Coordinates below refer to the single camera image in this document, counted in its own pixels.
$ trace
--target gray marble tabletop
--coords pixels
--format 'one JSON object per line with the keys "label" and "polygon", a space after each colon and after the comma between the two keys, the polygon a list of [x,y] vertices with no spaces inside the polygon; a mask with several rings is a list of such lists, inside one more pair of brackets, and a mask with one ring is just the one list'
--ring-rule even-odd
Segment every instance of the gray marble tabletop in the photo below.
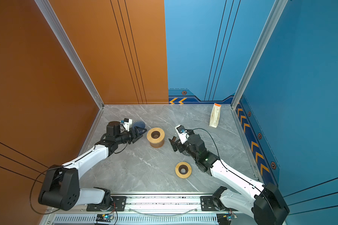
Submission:
{"label": "gray marble tabletop", "polygon": [[[176,133],[174,127],[179,124],[187,129],[206,129],[216,142],[221,159],[244,175],[254,178],[230,106],[221,107],[217,128],[209,127],[212,107],[212,104],[106,105],[88,149],[105,133],[108,122],[124,118],[133,121],[142,120],[148,130],[154,127],[162,128],[165,132],[165,142],[162,147],[153,148],[145,133],[140,140],[128,145],[123,152],[111,155],[86,172],[80,179],[80,187],[103,187],[112,193],[129,191],[213,193],[220,186],[230,188],[221,180],[201,172],[190,156],[173,151],[168,138],[173,137]],[[195,130],[195,133],[200,134],[208,151],[217,154],[212,139],[205,131]],[[124,146],[119,145],[116,151],[122,150]],[[175,173],[175,166],[182,161],[192,167],[192,174],[187,179],[179,178]]]}

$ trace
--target yellow chevron arrow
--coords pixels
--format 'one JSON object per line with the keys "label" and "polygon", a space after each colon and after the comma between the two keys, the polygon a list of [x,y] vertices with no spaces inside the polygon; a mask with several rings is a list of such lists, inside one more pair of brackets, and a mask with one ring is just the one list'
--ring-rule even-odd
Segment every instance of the yellow chevron arrow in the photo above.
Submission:
{"label": "yellow chevron arrow", "polygon": [[261,175],[263,175],[263,169],[265,169],[266,171],[268,171],[268,173],[270,173],[270,172],[269,172],[269,169],[268,169],[265,165],[260,164],[260,174],[261,174]]}
{"label": "yellow chevron arrow", "polygon": [[243,109],[238,109],[238,117],[239,117],[239,111],[243,111]]}
{"label": "yellow chevron arrow", "polygon": [[170,103],[174,105],[175,103],[174,103],[173,101],[175,101],[176,99],[177,99],[177,98],[173,98],[173,99],[170,101]]}
{"label": "yellow chevron arrow", "polygon": [[183,101],[187,98],[183,98],[182,100],[179,101],[180,104],[184,104]]}
{"label": "yellow chevron arrow", "polygon": [[246,119],[245,116],[240,116],[240,124],[243,124],[243,119]]}
{"label": "yellow chevron arrow", "polygon": [[261,154],[259,154],[258,152],[256,152],[256,162],[257,162],[257,163],[258,163],[258,156],[261,157],[262,159],[264,159],[263,156],[262,156]]}
{"label": "yellow chevron arrow", "polygon": [[254,145],[254,146],[257,146],[257,147],[259,148],[259,146],[258,146],[258,144],[257,144],[257,143],[255,143],[255,142],[252,142],[252,152],[253,152],[253,145]]}
{"label": "yellow chevron arrow", "polygon": [[245,133],[245,127],[250,127],[249,124],[244,123],[244,133]]}

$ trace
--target robotic arm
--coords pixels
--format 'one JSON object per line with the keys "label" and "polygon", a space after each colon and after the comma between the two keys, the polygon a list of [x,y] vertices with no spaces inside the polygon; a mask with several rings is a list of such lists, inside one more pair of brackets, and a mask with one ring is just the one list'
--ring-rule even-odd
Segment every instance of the robotic arm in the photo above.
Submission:
{"label": "robotic arm", "polygon": [[278,187],[271,183],[264,185],[230,167],[207,151],[203,140],[193,130],[187,130],[182,125],[175,129],[179,140],[175,136],[169,139],[174,151],[186,151],[202,172],[224,181],[240,193],[220,187],[213,194],[213,203],[218,210],[237,209],[253,217],[258,225],[279,225],[284,222],[289,208]]}
{"label": "robotic arm", "polygon": [[62,210],[84,204],[95,204],[101,210],[108,209],[112,205],[110,191],[104,188],[81,189],[79,179],[95,164],[112,155],[119,144],[135,143],[147,131],[144,122],[135,122],[130,128],[130,121],[124,119],[122,122],[126,127],[118,121],[109,122],[106,133],[89,151],[62,166],[52,165],[46,172],[39,203]]}

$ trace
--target spool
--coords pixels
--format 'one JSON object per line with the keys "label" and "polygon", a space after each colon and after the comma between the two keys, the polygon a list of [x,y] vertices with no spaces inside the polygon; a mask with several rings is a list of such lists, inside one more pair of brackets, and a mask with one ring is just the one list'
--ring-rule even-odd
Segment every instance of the spool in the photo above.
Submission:
{"label": "spool", "polygon": [[191,175],[191,166],[187,162],[180,162],[175,167],[175,173],[180,178],[188,178]]}
{"label": "spool", "polygon": [[154,148],[160,148],[164,144],[165,133],[162,128],[152,128],[147,133],[147,139]]}

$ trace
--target spool hole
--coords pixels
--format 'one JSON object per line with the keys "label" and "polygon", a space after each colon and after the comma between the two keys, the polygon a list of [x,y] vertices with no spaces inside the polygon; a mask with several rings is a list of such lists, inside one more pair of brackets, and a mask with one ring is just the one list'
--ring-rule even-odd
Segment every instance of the spool hole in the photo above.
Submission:
{"label": "spool hole", "polygon": [[187,174],[188,171],[189,171],[189,169],[186,165],[180,165],[178,169],[179,169],[179,173],[181,173],[183,175]]}
{"label": "spool hole", "polygon": [[157,139],[160,137],[160,132],[159,131],[154,131],[153,133],[151,133],[151,137],[154,139]]}

